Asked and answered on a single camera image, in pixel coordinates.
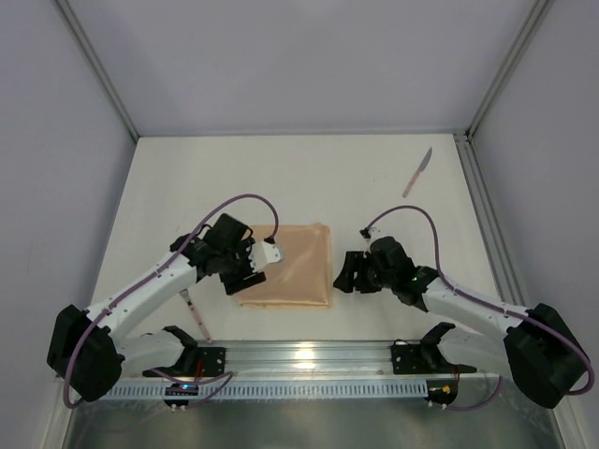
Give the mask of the peach cloth napkin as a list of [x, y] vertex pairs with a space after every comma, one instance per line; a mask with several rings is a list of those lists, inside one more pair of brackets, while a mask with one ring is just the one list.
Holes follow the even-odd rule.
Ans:
[[235, 295], [242, 307], [328, 309], [332, 306], [330, 230], [323, 224], [283, 224], [275, 236], [284, 259], [265, 267], [267, 280]]

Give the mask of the pink-handled table knife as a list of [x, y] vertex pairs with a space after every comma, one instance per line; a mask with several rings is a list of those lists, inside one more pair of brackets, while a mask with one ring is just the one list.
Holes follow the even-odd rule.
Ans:
[[415, 173], [412, 175], [410, 181], [407, 183], [407, 185], [405, 186], [403, 192], [402, 192], [402, 197], [406, 198], [410, 195], [411, 190], [413, 189], [418, 177], [420, 176], [420, 174], [426, 169], [426, 167], [428, 166], [430, 160], [431, 160], [431, 156], [432, 156], [432, 147], [429, 147], [429, 149], [427, 150], [427, 152], [425, 153], [423, 159], [421, 160], [420, 164], [418, 165]]

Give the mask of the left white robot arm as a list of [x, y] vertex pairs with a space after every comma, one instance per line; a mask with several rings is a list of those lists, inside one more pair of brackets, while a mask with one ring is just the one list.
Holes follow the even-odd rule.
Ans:
[[171, 298], [216, 275], [232, 296], [266, 281], [265, 267], [284, 255], [273, 237], [228, 214], [178, 237], [164, 257], [119, 293], [85, 309], [69, 305], [57, 315], [47, 363], [65, 382], [64, 398], [104, 397], [123, 377], [188, 377], [199, 361], [197, 340], [178, 326], [140, 337], [131, 332]]

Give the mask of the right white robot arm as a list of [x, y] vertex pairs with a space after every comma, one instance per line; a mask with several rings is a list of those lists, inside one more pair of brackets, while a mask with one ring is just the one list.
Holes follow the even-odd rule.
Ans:
[[581, 377], [593, 377], [589, 358], [550, 306], [526, 309], [461, 293], [437, 269], [415, 265], [392, 237], [346, 253], [333, 286], [346, 294], [388, 290], [406, 306], [443, 317], [419, 342], [392, 347], [397, 374], [486, 371], [511, 380], [547, 409], [572, 393]]

